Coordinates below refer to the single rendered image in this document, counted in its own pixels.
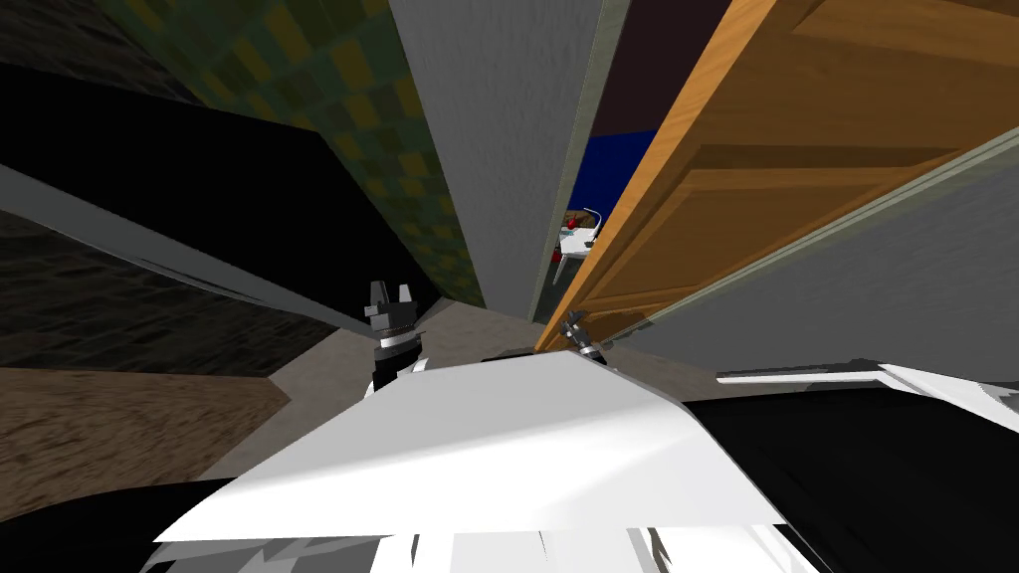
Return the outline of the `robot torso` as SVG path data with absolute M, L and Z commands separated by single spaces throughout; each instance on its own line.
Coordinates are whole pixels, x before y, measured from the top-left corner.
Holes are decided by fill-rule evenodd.
M 189 509 L 230 573 L 821 573 L 688 408 L 571 352 L 415 368 Z

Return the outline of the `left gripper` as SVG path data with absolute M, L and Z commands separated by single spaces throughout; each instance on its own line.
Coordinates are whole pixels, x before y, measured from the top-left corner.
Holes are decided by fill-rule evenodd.
M 390 301 L 384 281 L 370 285 L 370 306 L 364 309 L 371 329 L 381 337 L 395 336 L 412 329 L 417 321 L 418 302 L 414 301 L 410 287 L 398 290 L 398 301 Z

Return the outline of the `white table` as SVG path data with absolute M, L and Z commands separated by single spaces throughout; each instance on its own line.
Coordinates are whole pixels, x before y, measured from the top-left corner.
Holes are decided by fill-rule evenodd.
M 559 281 L 562 275 L 567 260 L 584 260 L 593 248 L 593 245 L 602 227 L 602 215 L 588 208 L 581 210 L 571 210 L 567 212 L 565 224 L 559 230 L 556 247 L 552 254 L 552 261 L 556 264 L 552 283 Z

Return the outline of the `brown wooden door leaf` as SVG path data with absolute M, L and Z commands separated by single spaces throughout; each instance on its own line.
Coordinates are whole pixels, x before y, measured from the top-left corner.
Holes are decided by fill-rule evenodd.
M 1019 0 L 731 0 L 536 343 L 596 341 L 1019 127 Z

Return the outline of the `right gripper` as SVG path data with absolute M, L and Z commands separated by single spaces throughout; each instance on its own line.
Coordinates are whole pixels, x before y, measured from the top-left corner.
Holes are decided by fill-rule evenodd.
M 583 316 L 583 311 L 569 311 L 560 325 L 561 335 L 578 350 L 585 350 L 592 345 L 587 331 L 579 324 Z

